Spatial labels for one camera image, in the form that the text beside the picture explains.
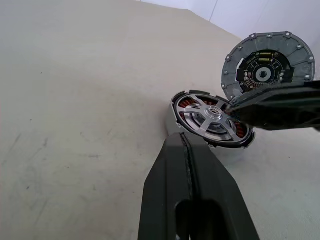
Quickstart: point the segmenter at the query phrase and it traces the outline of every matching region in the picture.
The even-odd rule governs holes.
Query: white floor
[[[171,97],[224,96],[239,39],[186,10],[121,0],[0,7],[0,239],[134,240]],[[256,131],[217,152],[261,239],[320,236],[320,134]]]

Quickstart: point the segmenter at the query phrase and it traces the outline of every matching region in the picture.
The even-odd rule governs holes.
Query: white wall
[[[311,48],[320,39],[318,0],[142,0],[189,9],[220,28],[245,39],[251,33],[290,31]]]

